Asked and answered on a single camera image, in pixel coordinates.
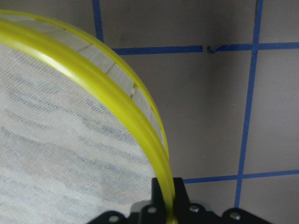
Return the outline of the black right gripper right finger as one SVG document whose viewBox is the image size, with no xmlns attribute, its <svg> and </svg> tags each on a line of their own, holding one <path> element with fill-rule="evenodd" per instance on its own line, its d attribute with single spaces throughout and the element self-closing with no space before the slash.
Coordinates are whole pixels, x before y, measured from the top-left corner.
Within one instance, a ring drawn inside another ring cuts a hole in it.
<svg viewBox="0 0 299 224">
<path fill-rule="evenodd" d="M 175 198 L 174 210 L 189 210 L 191 202 L 182 178 L 174 177 Z"/>
</svg>

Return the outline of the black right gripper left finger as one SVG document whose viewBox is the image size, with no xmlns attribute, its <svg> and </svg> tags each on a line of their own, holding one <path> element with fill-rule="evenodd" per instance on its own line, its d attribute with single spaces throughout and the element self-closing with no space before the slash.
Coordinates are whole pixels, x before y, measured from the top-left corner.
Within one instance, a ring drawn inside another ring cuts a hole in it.
<svg viewBox="0 0 299 224">
<path fill-rule="evenodd" d="M 166 210 L 164 197 L 157 178 L 151 179 L 151 204 L 158 210 Z"/>
</svg>

